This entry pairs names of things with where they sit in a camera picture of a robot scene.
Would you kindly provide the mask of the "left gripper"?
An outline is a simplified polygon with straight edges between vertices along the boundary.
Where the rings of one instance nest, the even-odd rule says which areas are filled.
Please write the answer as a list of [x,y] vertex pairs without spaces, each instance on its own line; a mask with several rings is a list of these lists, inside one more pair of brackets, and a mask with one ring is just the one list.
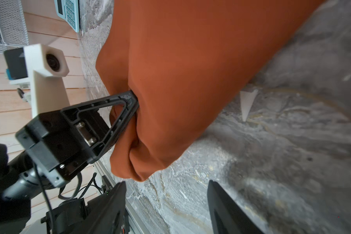
[[54,187],[69,183],[118,141],[139,107],[126,91],[42,113],[16,133],[16,139]]

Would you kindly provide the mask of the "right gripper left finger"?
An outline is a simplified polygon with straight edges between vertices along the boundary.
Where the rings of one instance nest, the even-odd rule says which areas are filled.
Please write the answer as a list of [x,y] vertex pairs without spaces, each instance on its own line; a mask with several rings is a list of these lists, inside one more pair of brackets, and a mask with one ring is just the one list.
[[126,183],[100,195],[102,201],[92,210],[87,219],[73,230],[73,234],[120,234],[125,213]]

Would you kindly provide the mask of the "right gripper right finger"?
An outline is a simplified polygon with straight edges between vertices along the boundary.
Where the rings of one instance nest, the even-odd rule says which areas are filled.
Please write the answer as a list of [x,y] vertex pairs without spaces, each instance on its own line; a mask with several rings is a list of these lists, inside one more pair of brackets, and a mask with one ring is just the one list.
[[219,183],[210,180],[207,200],[215,234],[263,234]]

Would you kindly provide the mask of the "rust orange skirt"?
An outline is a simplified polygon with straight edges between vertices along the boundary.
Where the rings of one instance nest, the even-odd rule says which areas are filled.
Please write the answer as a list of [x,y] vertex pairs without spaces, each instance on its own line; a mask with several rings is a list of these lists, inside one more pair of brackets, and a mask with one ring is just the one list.
[[145,181],[169,167],[322,1],[115,1],[96,70],[139,110],[111,172]]

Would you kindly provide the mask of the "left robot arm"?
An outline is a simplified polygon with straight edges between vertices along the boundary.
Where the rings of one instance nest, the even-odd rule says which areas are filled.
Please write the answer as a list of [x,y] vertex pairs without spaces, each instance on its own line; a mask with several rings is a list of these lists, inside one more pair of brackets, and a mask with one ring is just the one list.
[[97,162],[118,141],[139,107],[132,91],[46,112],[16,133],[24,150],[9,160],[0,144],[0,234],[20,233],[31,216],[31,200],[59,189],[74,178],[74,194],[62,197],[41,222],[49,234],[126,234],[126,185],[102,177],[99,196],[86,202],[91,179],[82,187],[82,170]]

